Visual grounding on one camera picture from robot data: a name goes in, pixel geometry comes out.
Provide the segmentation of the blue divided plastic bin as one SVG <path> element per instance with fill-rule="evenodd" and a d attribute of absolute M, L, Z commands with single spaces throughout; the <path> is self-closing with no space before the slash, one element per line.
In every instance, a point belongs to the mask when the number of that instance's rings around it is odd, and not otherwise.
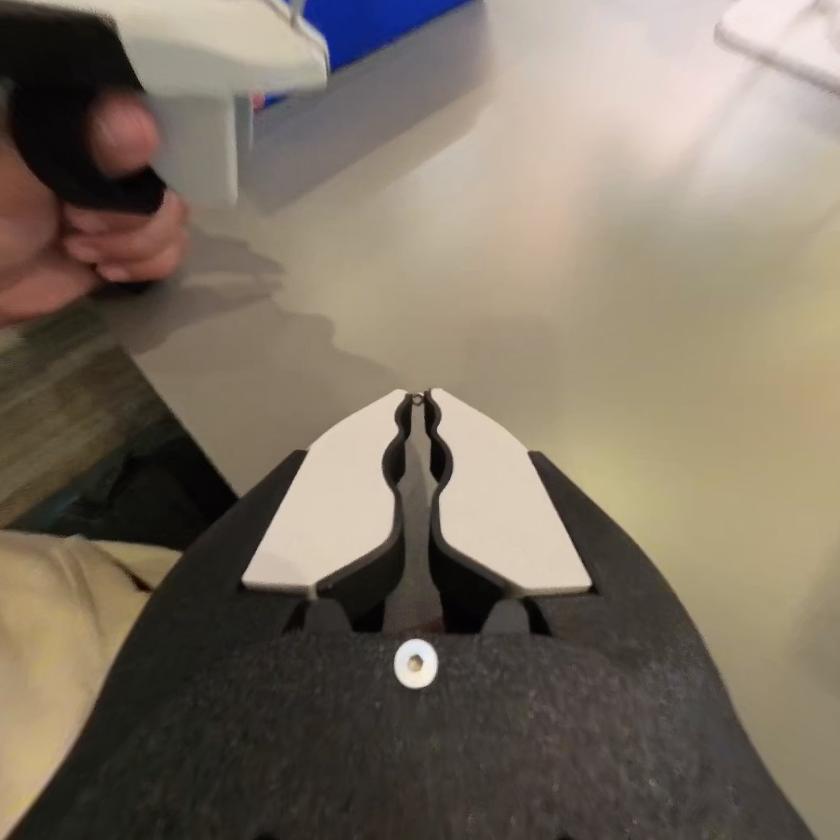
<path fill-rule="evenodd" d="M 318 30 L 329 48 L 329 84 L 323 90 L 298 94 L 256 94 L 253 113 L 329 99 L 370 73 L 406 77 L 431 88 L 438 79 L 449 78 L 465 85 L 492 65 L 487 11 L 484 2 L 301 2 L 302 18 Z"/>

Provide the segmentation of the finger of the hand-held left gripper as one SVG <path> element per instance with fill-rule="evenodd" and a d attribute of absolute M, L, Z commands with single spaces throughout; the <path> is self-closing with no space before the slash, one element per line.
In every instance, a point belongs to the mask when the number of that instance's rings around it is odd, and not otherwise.
<path fill-rule="evenodd" d="M 191 205 L 235 205 L 252 96 L 326 86 L 324 38 L 305 2 L 108 3 L 161 133 L 157 175 Z"/>

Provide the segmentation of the white metal document stand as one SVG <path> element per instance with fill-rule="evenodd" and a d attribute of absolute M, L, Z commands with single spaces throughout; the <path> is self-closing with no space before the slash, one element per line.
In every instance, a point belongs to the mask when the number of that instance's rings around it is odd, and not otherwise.
<path fill-rule="evenodd" d="M 737 1 L 715 36 L 787 76 L 839 92 L 838 1 Z"/>

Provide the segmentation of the dark pants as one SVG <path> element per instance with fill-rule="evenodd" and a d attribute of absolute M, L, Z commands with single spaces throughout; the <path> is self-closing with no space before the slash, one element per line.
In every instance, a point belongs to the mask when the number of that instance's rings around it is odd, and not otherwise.
<path fill-rule="evenodd" d="M 174 419 L 148 426 L 6 529 L 184 551 L 238 500 Z"/>

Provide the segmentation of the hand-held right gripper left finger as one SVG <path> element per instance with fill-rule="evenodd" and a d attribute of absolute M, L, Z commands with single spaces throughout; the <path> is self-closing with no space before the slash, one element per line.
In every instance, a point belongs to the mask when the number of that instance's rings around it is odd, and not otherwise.
<path fill-rule="evenodd" d="M 351 621 L 384 604 L 404 570 L 397 485 L 407 392 L 394 390 L 310 445 L 249 562 L 251 592 L 333 600 Z"/>

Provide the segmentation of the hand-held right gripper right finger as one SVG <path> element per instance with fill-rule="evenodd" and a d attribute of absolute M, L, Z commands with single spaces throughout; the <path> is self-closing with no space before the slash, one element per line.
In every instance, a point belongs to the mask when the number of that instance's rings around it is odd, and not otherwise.
<path fill-rule="evenodd" d="M 594 582 L 527 446 L 442 388 L 427 391 L 428 564 L 446 621 L 500 602 L 588 596 Z"/>

